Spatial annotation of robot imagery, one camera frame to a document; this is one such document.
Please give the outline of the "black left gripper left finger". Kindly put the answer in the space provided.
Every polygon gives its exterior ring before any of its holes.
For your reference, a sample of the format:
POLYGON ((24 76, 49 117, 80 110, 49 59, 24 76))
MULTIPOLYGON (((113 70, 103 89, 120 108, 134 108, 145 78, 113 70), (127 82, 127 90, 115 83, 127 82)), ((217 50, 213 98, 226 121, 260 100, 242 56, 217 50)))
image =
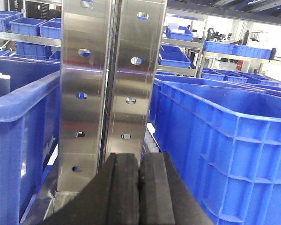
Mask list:
POLYGON ((43 225, 137 225, 138 162, 134 154, 112 153, 91 182, 43 225))

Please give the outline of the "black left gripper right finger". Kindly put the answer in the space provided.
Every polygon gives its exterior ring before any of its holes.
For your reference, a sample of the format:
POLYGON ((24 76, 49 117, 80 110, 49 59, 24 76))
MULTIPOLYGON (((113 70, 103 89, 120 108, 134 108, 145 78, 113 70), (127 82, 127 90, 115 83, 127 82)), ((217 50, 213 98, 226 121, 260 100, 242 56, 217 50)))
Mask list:
POLYGON ((141 225, 211 225, 168 153, 146 153, 139 173, 141 225))

